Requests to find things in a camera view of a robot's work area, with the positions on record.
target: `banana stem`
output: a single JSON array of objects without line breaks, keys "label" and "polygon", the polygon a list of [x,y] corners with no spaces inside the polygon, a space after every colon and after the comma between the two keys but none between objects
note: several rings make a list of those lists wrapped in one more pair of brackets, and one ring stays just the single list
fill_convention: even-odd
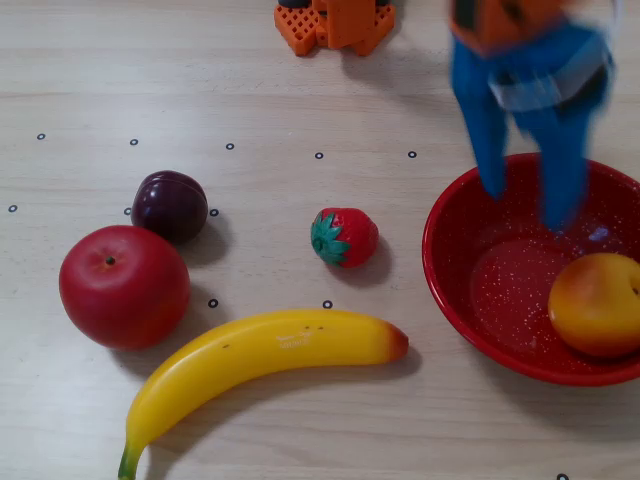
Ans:
[{"label": "banana stem", "polygon": [[118,480],[135,480],[140,455],[142,455],[142,451],[134,450],[128,443],[125,444],[118,469]]}]

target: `red enamel bowl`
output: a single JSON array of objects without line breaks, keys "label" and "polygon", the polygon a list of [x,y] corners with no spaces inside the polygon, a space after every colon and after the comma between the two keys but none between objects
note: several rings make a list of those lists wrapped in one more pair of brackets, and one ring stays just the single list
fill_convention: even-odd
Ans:
[{"label": "red enamel bowl", "polygon": [[603,386],[640,376],[640,352],[598,360],[569,348],[547,312],[551,285],[582,255],[640,259],[640,184],[596,162],[589,195],[570,231],[540,224],[538,155],[507,159],[508,190],[494,201],[477,169],[453,182],[429,215],[422,260],[429,288],[449,322],[478,350],[551,383]]}]

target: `strawberry leaves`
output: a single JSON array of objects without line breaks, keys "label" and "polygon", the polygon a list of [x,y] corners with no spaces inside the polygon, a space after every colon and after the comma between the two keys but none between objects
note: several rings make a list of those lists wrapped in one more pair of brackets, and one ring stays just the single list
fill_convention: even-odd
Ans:
[{"label": "strawberry leaves", "polygon": [[347,259],[345,253],[351,248],[347,242],[336,240],[342,227],[333,227],[335,214],[331,213],[324,219],[322,212],[318,214],[311,225],[311,245],[322,260],[330,265],[340,265]]}]

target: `banana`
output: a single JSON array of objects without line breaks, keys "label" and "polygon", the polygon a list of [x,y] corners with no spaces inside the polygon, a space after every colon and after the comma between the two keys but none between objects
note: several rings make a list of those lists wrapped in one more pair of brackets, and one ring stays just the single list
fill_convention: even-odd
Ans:
[{"label": "banana", "polygon": [[240,383],[295,368],[392,362],[408,345],[390,323],[335,310],[287,310],[216,327],[169,357],[138,392],[118,478],[134,480],[149,443]]}]

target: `orange robot part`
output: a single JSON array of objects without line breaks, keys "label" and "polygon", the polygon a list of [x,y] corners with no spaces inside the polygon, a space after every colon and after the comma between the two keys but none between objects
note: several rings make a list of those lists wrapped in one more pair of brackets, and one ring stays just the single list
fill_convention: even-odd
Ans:
[{"label": "orange robot part", "polygon": [[451,0],[451,30],[480,54],[503,52],[544,34],[564,19],[572,0]]},{"label": "orange robot part", "polygon": [[298,56],[316,45],[350,46],[366,56],[393,29],[396,10],[392,5],[376,7],[375,0],[313,0],[309,8],[277,6],[273,14],[276,28]]}]

